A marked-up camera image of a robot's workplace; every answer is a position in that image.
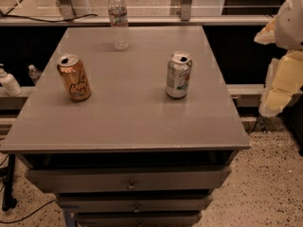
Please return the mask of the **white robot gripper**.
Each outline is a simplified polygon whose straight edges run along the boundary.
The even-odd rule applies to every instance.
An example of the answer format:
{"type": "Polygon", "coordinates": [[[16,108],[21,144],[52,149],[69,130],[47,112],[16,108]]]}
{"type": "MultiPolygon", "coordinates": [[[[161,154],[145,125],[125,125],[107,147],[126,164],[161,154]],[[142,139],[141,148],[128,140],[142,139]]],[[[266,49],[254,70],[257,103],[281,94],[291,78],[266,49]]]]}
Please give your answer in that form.
{"type": "Polygon", "coordinates": [[[258,44],[276,44],[288,51],[269,64],[258,107],[264,117],[275,117],[303,86],[303,0],[286,0],[277,15],[255,36],[258,44]]]}

